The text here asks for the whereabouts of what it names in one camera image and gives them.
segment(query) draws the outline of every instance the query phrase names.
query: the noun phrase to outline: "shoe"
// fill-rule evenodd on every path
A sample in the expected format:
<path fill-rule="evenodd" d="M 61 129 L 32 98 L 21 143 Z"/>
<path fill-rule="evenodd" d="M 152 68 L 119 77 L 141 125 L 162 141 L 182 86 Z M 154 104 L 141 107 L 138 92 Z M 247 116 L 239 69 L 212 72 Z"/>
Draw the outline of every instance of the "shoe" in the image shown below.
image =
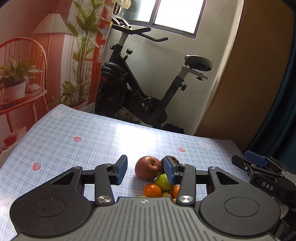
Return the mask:
<path fill-rule="evenodd" d="M 126 108 L 122 108 L 118 112 L 113 114 L 115 119 L 121 120 L 121 121 L 127 121 L 134 124 L 139 124 L 141 120 L 134 116 L 130 111 L 128 111 Z"/>

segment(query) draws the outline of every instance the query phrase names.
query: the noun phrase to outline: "white pot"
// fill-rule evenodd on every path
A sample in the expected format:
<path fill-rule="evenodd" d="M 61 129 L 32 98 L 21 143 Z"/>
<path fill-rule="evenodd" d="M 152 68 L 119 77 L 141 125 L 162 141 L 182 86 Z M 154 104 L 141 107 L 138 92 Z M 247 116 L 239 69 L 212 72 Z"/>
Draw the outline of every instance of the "white pot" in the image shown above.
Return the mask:
<path fill-rule="evenodd" d="M 5 88 L 5 93 L 8 98 L 8 101 L 14 101 L 25 96 L 26 82 Z"/>

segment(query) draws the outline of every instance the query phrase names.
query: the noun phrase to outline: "window frame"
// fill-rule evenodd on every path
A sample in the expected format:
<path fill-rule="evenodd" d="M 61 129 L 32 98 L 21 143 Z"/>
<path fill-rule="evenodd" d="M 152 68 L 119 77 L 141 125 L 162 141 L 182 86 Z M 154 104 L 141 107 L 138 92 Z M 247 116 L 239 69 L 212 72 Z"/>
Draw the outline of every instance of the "window frame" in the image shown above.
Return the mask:
<path fill-rule="evenodd" d="M 166 26 L 163 26 L 163 25 L 155 24 L 154 22 L 155 22 L 155 19 L 156 19 L 156 15 L 157 15 L 157 12 L 158 12 L 160 1 L 161 0 L 156 0 L 155 1 L 155 5 L 154 5 L 154 8 L 152 10 L 149 22 L 143 22 L 143 21 L 132 20 L 132 19 L 127 19 L 127 21 L 131 25 L 156 28 L 156 29 L 164 30 L 164 31 L 167 31 L 167 32 L 172 32 L 172 33 L 175 33 L 175 34 L 180 34 L 180 35 L 195 39 L 196 35 L 197 35 L 199 25 L 200 25 L 200 21 L 201 21 L 201 18 L 202 18 L 202 14 L 203 14 L 203 11 L 205 9 L 205 3 L 206 3 L 207 0 L 203 0 L 202 8 L 200 10 L 200 15 L 198 17 L 194 33 L 189 33 L 189 32 L 182 31 L 182 30 L 179 30 L 179 29 L 176 29 L 176 28 L 170 28 L 170 27 L 166 27 Z"/>

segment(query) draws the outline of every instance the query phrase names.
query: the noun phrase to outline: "circular disc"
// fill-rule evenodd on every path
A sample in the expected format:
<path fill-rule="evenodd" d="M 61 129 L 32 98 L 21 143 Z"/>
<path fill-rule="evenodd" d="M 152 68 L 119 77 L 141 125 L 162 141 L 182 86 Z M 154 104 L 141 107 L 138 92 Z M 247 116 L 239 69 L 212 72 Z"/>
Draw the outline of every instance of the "circular disc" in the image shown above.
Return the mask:
<path fill-rule="evenodd" d="M 251 185 L 217 188 L 201 201 L 198 213 L 214 230 L 234 237 L 267 233 L 280 217 L 277 202 Z"/>
<path fill-rule="evenodd" d="M 49 238 L 69 233 L 88 219 L 90 204 L 68 185 L 47 185 L 21 196 L 10 208 L 10 218 L 18 233 Z"/>

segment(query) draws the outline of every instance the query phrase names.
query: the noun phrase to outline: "black bag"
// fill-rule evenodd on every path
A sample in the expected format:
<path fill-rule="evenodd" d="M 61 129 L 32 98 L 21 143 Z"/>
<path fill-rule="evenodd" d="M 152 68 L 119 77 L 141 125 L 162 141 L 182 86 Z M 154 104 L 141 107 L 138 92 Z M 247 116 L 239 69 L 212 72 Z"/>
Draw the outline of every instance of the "black bag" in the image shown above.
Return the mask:
<path fill-rule="evenodd" d="M 184 130 L 181 127 L 176 127 L 173 126 L 171 124 L 165 124 L 163 127 L 164 131 L 170 131 L 170 132 L 175 132 L 175 133 L 180 133 L 180 134 L 184 134 Z"/>

